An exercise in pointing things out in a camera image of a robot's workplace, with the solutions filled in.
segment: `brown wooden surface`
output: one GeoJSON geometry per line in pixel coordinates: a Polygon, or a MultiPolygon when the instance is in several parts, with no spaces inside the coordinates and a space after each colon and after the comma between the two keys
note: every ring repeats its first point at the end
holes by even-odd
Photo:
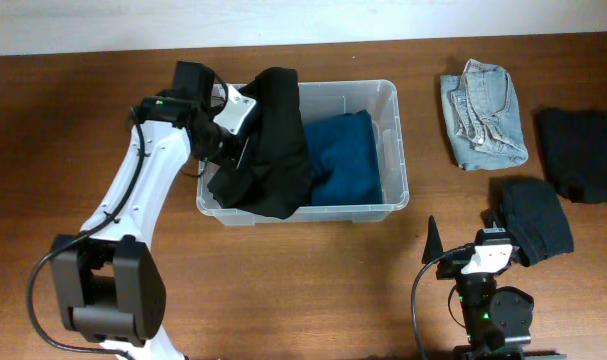
{"type": "MultiPolygon", "coordinates": [[[[26,279],[53,237],[77,231],[98,205],[128,143],[128,106],[167,87],[176,60],[206,63],[236,83],[269,66],[296,68],[300,81],[391,80],[411,193],[404,210],[378,224],[228,228],[198,212],[196,182],[179,176],[153,254],[168,290],[165,327],[192,359],[411,356],[410,287],[428,216],[446,248],[472,241],[490,179],[543,176],[535,110],[607,109],[607,33],[0,58],[0,359],[93,358],[56,351],[32,331],[26,279]],[[437,80],[469,58],[512,75],[530,151],[523,166],[464,172],[452,164],[437,80]]],[[[607,359],[607,205],[561,203],[576,252],[514,267],[499,283],[536,299],[529,350],[607,359]]],[[[420,329],[433,351],[466,343],[447,313],[452,285],[430,273],[420,287],[420,329]]],[[[52,335],[84,344],[60,324],[49,270],[35,298],[52,335]]]]}

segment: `white plastic bin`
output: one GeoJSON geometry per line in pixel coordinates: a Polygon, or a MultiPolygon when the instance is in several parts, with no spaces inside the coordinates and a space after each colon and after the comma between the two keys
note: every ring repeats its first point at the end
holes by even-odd
{"type": "Polygon", "coordinates": [[[210,164],[199,179],[196,206],[204,214],[216,217],[227,226],[256,223],[352,221],[379,222],[392,211],[403,209],[410,200],[405,171],[403,139],[396,87],[388,80],[300,83],[303,123],[324,120],[346,112],[367,109],[372,115],[376,139],[383,204],[351,206],[305,206],[286,220],[254,215],[238,209],[221,209],[207,183],[217,166],[210,164]]]}

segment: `black garment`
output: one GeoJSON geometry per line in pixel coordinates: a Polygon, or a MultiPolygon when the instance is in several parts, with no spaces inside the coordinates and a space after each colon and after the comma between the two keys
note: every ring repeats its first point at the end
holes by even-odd
{"type": "Polygon", "coordinates": [[[503,181],[498,217],[532,266],[574,251],[574,240],[554,186],[538,179],[503,181]]]}
{"type": "Polygon", "coordinates": [[[559,194],[572,202],[607,202],[607,112],[545,109],[536,121],[559,194]]]}
{"type": "Polygon", "coordinates": [[[309,204],[312,188],[296,71],[267,69],[239,91],[258,100],[257,128],[242,168],[219,168],[207,187],[223,208],[288,218],[309,204]]]}

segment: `folded clothing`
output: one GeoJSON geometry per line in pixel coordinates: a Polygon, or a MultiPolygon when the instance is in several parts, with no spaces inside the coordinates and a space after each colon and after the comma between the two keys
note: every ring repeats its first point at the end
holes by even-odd
{"type": "Polygon", "coordinates": [[[239,90],[261,113],[239,169],[221,167],[207,187],[223,208],[285,219],[310,202],[312,171],[295,70],[270,68],[239,90]]]}
{"type": "Polygon", "coordinates": [[[372,117],[366,110],[304,129],[312,164],[312,206],[383,202],[372,117]]]}
{"type": "Polygon", "coordinates": [[[441,76],[441,103],[460,168],[494,170],[527,161],[516,91],[505,69],[469,60],[462,76],[441,76]]]}
{"type": "Polygon", "coordinates": [[[607,112],[544,109],[536,115],[550,180],[572,202],[607,202],[607,112]]]}
{"type": "Polygon", "coordinates": [[[524,266],[574,251],[554,186],[538,179],[503,181],[498,216],[525,255],[524,266]]]}

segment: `dark blue garment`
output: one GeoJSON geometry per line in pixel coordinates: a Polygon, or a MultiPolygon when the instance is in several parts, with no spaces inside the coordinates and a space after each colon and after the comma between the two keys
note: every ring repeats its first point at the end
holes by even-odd
{"type": "Polygon", "coordinates": [[[312,206],[381,204],[381,178],[366,110],[304,126],[312,164],[312,206]]]}

